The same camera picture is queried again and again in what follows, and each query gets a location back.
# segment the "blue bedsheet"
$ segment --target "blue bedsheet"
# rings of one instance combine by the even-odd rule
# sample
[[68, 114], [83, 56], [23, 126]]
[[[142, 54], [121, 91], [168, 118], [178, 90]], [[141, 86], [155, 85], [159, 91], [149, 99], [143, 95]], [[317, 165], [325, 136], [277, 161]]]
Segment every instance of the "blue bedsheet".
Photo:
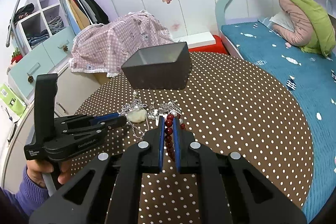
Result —
[[302, 208], [310, 222], [336, 186], [336, 105], [332, 103], [336, 102], [336, 83], [331, 76], [331, 70], [336, 73], [336, 57], [332, 53], [330, 59], [326, 59], [294, 46], [286, 48], [286, 41], [260, 22], [223, 25], [222, 32], [245, 60], [271, 73], [284, 86], [291, 79], [290, 75], [295, 77], [296, 89], [291, 92], [305, 114], [313, 137], [313, 182]]

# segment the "checkered blanket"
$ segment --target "checkered blanket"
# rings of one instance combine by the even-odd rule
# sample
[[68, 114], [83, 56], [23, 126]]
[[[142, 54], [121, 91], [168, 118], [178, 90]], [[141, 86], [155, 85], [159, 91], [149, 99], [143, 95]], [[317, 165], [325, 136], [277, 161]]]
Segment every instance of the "checkered blanket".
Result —
[[72, 72], [107, 72], [113, 77], [122, 64], [140, 48], [173, 43], [169, 30], [143, 10], [129, 13], [103, 25], [93, 24], [73, 40]]

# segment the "pink pillow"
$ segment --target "pink pillow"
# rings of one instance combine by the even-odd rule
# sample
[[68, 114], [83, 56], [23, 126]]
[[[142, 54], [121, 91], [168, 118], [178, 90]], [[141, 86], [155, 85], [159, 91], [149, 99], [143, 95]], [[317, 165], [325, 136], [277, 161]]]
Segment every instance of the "pink pillow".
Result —
[[273, 25], [273, 30], [294, 46], [307, 45], [314, 31], [308, 17], [291, 0], [279, 0], [279, 4], [281, 9], [290, 15], [295, 32], [291, 32], [278, 24]]

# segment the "bed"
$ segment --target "bed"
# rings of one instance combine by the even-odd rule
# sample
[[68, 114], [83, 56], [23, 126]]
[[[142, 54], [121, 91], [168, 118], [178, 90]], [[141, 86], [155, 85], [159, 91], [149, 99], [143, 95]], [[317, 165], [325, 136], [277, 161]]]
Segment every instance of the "bed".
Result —
[[275, 76], [299, 102], [313, 136], [314, 174], [302, 208], [308, 223], [335, 221], [336, 57], [287, 47], [260, 22], [223, 25], [221, 38], [231, 55]]

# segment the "red bead necklace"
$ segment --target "red bead necklace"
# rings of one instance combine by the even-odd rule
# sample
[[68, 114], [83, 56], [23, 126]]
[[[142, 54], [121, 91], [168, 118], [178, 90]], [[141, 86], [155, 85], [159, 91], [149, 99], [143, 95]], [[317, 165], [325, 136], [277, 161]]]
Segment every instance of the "red bead necklace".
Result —
[[[185, 124], [183, 123], [183, 120], [181, 119], [181, 115], [177, 113], [176, 117], [179, 119], [180, 122], [180, 128], [185, 129]], [[172, 133], [173, 133], [173, 120], [175, 116], [173, 114], [168, 114], [167, 115], [167, 120], [165, 121], [165, 141], [166, 141], [166, 150], [168, 153], [168, 156], [172, 159], [172, 161], [175, 161], [175, 151], [173, 147], [173, 138], [172, 138]]]

